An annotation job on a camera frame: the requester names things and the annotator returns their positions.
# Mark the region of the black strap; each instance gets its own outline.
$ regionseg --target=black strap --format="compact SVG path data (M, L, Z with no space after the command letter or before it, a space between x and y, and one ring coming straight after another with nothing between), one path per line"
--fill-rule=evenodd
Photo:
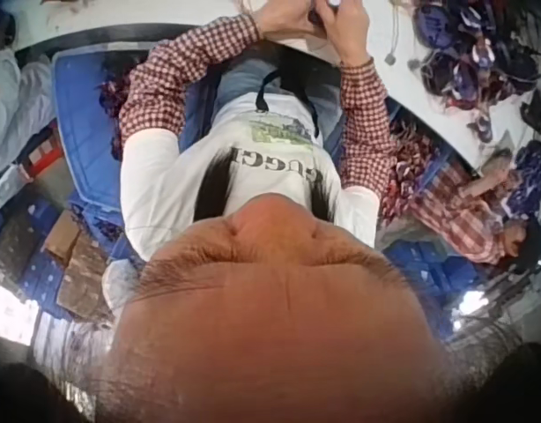
M276 78L280 77L280 70L275 70L271 72L269 75L264 77L263 83L261 84L261 88L259 89L259 93L256 96L256 111L257 112L268 112L269 111L269 105L264 100L264 88L270 84L272 81L274 81ZM314 123L314 137L318 138L320 136L320 128L318 126L318 114L317 109L314 106L314 103L308 98L308 95L306 94L306 90L302 86L299 80L297 79L291 79L292 89L291 92L294 94L294 96L309 109L310 114L312 115L312 122Z

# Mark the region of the checkered shirt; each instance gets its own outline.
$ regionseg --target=checkered shirt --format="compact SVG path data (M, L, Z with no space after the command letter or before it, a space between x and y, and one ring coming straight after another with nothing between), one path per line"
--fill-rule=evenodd
M458 161L447 164L410 203L411 213L474 263L497 264L505 255L502 226L484 199L466 196L472 181Z
M240 15L162 41L130 74L129 97L120 113L122 141L150 128L179 135L185 123L187 86L201 79L211 64L238 56L260 39L255 21ZM344 188L364 186L382 197L396 164L384 103L386 89L373 61L341 69L342 107L347 113L341 180Z

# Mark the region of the cardboard box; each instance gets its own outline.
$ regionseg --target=cardboard box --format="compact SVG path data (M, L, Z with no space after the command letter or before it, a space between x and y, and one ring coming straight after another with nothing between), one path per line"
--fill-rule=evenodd
M102 275L106 267L107 255L82 233L72 250L57 304L88 322L113 322L114 317L102 292Z
M80 229L71 212L64 211L51 229L43 248L66 268L79 235Z

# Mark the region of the white sleeve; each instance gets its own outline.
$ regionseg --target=white sleeve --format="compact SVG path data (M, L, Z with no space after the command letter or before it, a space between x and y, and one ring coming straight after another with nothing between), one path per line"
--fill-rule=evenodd
M121 205L126 235L145 260L170 239L162 208L167 178L179 157L178 137L170 130L149 129L132 135L123 150Z
M335 224L374 248L379 210L380 198L371 189L349 187L337 199Z

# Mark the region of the work table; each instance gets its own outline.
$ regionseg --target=work table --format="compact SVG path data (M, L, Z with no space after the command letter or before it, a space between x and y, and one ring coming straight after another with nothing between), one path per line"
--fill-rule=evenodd
M263 2L251 0L254 8ZM482 145L467 128L474 114L455 108L445 109L440 98L426 92L419 73L409 69L410 60L421 60L429 53L415 37L410 13L399 8L395 20L389 0L363 2L371 19L369 53L375 57L376 67L389 95L441 135L471 166L479 168L507 133L515 148L532 139L533 130L522 121L519 112L529 96L514 96L490 109L494 141L490 145ZM3 7L17 19L19 33L13 46L16 50L93 28L135 24L200 26L220 16L237 13L233 0L80 0L79 4L8 0ZM384 59L393 44L395 22L398 22L399 37L394 53L396 63L390 66ZM312 38L281 42L328 62L337 62L335 52L324 40Z

